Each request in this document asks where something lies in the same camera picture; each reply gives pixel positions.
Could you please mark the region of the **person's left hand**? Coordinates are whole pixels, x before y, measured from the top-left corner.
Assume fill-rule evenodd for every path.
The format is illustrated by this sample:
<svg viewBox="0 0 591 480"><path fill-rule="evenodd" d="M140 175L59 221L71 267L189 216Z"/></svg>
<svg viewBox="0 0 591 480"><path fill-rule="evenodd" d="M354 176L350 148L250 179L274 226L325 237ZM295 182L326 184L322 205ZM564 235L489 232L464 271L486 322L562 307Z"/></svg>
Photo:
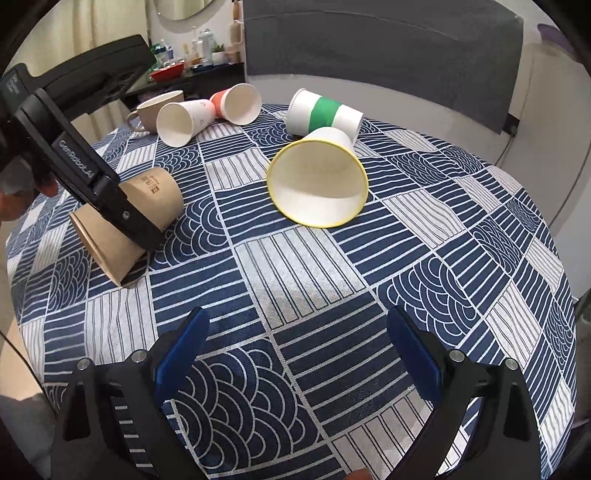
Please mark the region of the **person's left hand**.
<svg viewBox="0 0 591 480"><path fill-rule="evenodd" d="M31 190L18 191L14 194L0 193L0 221L17 220L32 204L38 194L54 197L58 193L59 184L53 176Z"/></svg>

